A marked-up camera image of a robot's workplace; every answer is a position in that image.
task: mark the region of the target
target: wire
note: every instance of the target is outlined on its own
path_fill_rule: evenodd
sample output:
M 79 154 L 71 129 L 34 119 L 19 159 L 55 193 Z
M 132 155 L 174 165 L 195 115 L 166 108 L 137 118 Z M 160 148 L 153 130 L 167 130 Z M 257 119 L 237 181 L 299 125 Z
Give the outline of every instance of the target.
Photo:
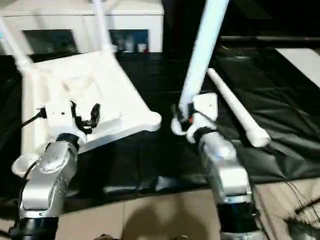
M 11 239 L 10 234 L 3 230 L 0 230 L 0 237 L 3 237 L 5 239 Z
M 36 120 L 37 118 L 40 118 L 42 116 L 42 112 L 39 111 L 35 116 L 33 116 L 32 118 L 30 118 L 29 120 L 25 121 L 24 123 L 21 124 L 21 129 L 25 126 L 27 126 L 28 124 L 32 123 L 34 120 Z
M 315 199 L 315 200 L 310 201 L 308 204 L 306 204 L 306 205 L 304 205 L 302 207 L 297 208 L 296 210 L 294 210 L 294 212 L 296 214 L 299 214 L 299 213 L 301 213 L 303 211 L 303 209 L 309 208 L 312 205 L 315 205 L 315 204 L 318 204 L 318 203 L 320 203 L 320 197 Z
M 18 204 L 19 204 L 19 206 L 20 206 L 21 201 L 22 201 L 22 193 L 23 193 L 23 191 L 24 191 L 24 189 L 25 189 L 25 186 L 26 186 L 26 184 L 27 184 L 27 181 L 28 181 L 27 177 L 28 177 L 29 173 L 31 172 L 32 168 L 33 168 L 36 164 L 37 164 L 37 161 L 33 162 L 33 163 L 31 164 L 31 166 L 25 171 L 25 174 L 23 175 L 23 178 L 22 178 L 22 187 L 21 187 L 21 189 L 20 189 L 20 193 L 19 193 L 19 197 L 18 197 Z
M 8 140 L 12 137 L 12 135 L 17 130 L 22 129 L 23 127 L 32 123 L 34 120 L 36 120 L 37 118 L 40 118 L 40 117 L 42 117 L 42 118 L 47 117 L 45 108 L 42 108 L 35 116 L 30 118 L 29 120 L 27 120 L 27 121 L 23 122 L 22 124 L 19 124 L 18 126 L 15 126 L 15 127 L 11 128 L 10 130 L 8 130 L 8 132 L 6 132 L 4 134 L 4 137 L 0 140 L 0 151 L 4 148 L 5 144 L 8 142 Z
M 308 199 L 307 199 L 307 197 L 305 196 L 305 195 L 303 195 L 302 194 L 302 192 L 297 188 L 297 186 L 295 185 L 295 184 L 293 184 L 292 182 L 290 183 L 290 184 L 292 184 L 292 186 L 307 200 L 307 201 L 309 201 Z M 310 204 L 310 202 L 308 203 L 308 204 L 306 204 L 306 205 L 302 205 L 301 207 L 300 207 L 300 209 L 301 209 L 301 211 L 303 211 L 304 212 L 304 210 L 303 209 L 305 209 L 306 208 L 306 206 L 309 206 L 309 207 L 311 207 L 311 209 L 312 209 L 312 211 L 314 212 L 314 214 L 315 214 L 315 216 L 316 216 L 316 218 L 317 218 L 317 220 L 320 222 L 320 217 L 319 217 L 319 215 L 318 215 L 318 213 L 317 213 L 317 211 L 316 211 L 316 209 L 315 209 L 315 207 L 313 206 L 313 204 Z
M 286 177 L 285 177 L 284 179 L 285 179 L 285 181 L 284 181 L 285 184 L 287 184 L 287 185 L 289 186 L 289 188 L 291 188 L 291 190 L 292 190 L 295 198 L 298 200 L 298 202 L 299 202 L 299 204 L 300 204 L 300 207 L 302 207 L 302 206 L 303 206 L 303 203 L 302 203 L 302 201 L 300 200 L 300 198 L 298 197 L 297 192 L 294 190 L 293 185 L 291 185 L 292 183 L 289 182 Z M 301 192 L 297 187 L 295 187 L 295 189 L 296 189 L 302 196 L 304 196 L 304 195 L 302 194 L 302 192 Z M 310 224 L 310 221 L 309 221 L 309 219 L 308 219 L 308 216 L 307 216 L 306 212 L 305 212 L 305 211 L 302 211 L 302 212 L 304 213 L 305 219 L 306 219 L 306 220 L 308 221 L 308 223 Z

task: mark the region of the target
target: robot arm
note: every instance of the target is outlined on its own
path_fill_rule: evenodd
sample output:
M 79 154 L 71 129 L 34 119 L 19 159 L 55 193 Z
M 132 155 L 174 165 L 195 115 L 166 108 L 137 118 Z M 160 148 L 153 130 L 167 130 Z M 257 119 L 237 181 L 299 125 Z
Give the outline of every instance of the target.
M 48 123 L 57 138 L 36 161 L 31 179 L 22 190 L 19 218 L 9 231 L 13 240 L 56 237 L 68 185 L 77 171 L 78 143 L 85 143 L 85 132 L 89 133 L 99 122 L 99 105 L 93 107 L 88 121 L 77 117 L 75 109 L 69 101 L 45 106 Z
M 189 142 L 198 146 L 217 206 L 220 237 L 222 240 L 263 240 L 264 234 L 256 224 L 257 211 L 247 171 L 239 163 L 235 147 L 217 132 L 214 123 L 203 112 L 192 115 L 186 136 Z

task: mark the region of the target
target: floor tile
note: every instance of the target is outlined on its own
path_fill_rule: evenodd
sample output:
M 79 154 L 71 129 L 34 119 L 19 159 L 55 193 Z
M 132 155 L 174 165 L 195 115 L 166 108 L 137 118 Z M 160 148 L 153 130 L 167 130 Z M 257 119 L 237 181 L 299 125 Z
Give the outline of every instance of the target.
M 219 221 L 211 191 L 199 190 L 127 201 L 124 240 L 219 239 Z
M 313 222 L 316 220 L 311 208 L 296 216 L 294 210 L 301 204 L 305 205 L 320 196 L 320 178 L 297 180 L 295 182 L 269 183 L 257 186 L 259 195 L 256 195 L 258 208 L 262 209 L 261 219 L 270 238 L 273 240 L 290 240 L 288 225 L 284 219 L 298 218 L 301 221 Z
M 9 228 L 11 228 L 14 224 L 15 224 L 14 221 L 7 221 L 7 220 L 0 219 L 0 230 L 8 232 Z M 0 240 L 8 240 L 8 239 L 0 236 Z
M 123 230 L 123 221 L 123 202 L 67 213 L 59 220 L 56 239 L 93 240 L 101 234 L 119 238 Z

